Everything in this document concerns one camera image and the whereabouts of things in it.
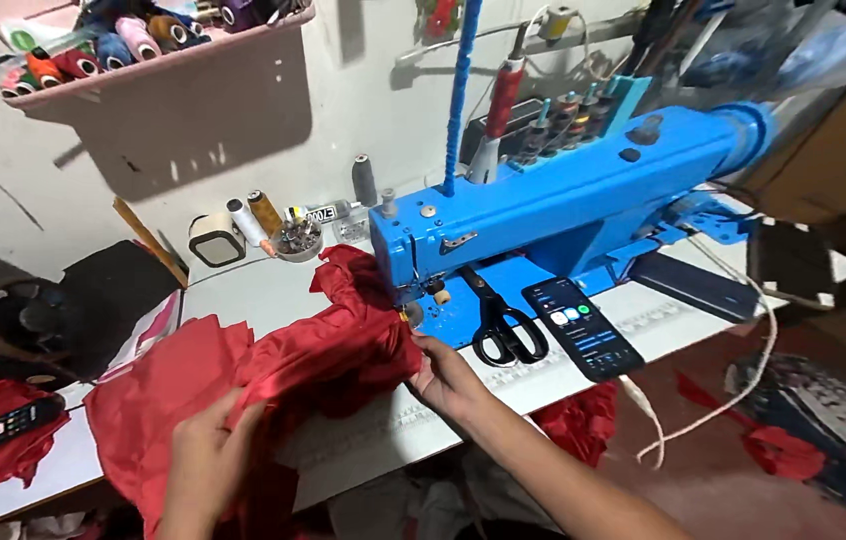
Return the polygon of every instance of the person's left hand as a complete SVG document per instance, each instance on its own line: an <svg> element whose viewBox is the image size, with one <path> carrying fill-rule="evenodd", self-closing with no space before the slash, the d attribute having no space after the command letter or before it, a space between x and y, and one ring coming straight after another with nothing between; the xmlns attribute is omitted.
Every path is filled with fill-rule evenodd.
<svg viewBox="0 0 846 540"><path fill-rule="evenodd" d="M242 388L234 388L206 410L176 425L162 538L209 538L246 474L250 442L265 401L243 411L236 427L223 425Z"/></svg>

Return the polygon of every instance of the wooden stick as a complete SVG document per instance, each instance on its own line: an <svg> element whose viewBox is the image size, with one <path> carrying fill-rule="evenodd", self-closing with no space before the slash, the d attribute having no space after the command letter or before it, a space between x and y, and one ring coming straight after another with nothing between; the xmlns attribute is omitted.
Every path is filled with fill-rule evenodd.
<svg viewBox="0 0 846 540"><path fill-rule="evenodd" d="M188 288L189 278L183 273L183 269L180 268L179 264L176 264L176 261L173 260L169 251L163 249L163 246L156 240L156 237L149 231L149 228L146 228L146 226L142 224L140 218L137 217L136 213L133 212L133 209L129 207L126 201L123 201L119 197L113 199L113 208L116 209L119 216L123 218L123 221L130 226L133 232L140 237L142 243L146 244L146 247L149 248L154 255L156 255L157 259L160 260L160 263L165 264L165 267L172 272L173 276L176 277L176 280L181 286L183 286L183 289Z"/></svg>

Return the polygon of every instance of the blue cord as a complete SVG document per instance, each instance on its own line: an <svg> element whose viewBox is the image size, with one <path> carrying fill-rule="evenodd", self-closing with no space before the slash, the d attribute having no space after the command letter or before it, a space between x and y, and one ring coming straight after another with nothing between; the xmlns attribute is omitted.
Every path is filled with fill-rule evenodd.
<svg viewBox="0 0 846 540"><path fill-rule="evenodd" d="M450 122L446 133L446 176L443 178L443 195L453 197L456 192L455 176L459 149L459 128L462 124L463 102L466 100L466 80L470 77L470 53L477 38L477 22L482 0L466 0L463 8L463 32L459 37L459 54L456 55L456 74L453 77L453 101L450 102Z"/></svg>

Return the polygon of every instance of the person's right hand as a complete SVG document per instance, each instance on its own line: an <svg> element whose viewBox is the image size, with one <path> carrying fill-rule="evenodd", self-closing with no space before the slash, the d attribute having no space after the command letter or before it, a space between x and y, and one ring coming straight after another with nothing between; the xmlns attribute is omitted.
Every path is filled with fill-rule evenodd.
<svg viewBox="0 0 846 540"><path fill-rule="evenodd" d="M428 335L414 334L423 350L420 372L409 378L426 403L454 421L465 424L493 395L459 352Z"/></svg>

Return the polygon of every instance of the black scissors handle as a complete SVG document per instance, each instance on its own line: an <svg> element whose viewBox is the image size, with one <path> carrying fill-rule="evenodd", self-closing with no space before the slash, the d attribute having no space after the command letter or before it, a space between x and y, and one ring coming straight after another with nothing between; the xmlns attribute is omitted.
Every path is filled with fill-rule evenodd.
<svg viewBox="0 0 846 540"><path fill-rule="evenodd" d="M516 326L522 326L533 344L530 352L523 340L509 325L506 317L516 321ZM549 354L549 342L532 319L518 309L513 309L502 300L483 300L480 306L481 324L473 336L473 351L483 363L493 367L510 367L514 361L531 364L538 362ZM499 357L490 357L484 348L484 342L489 339L500 352Z"/></svg>

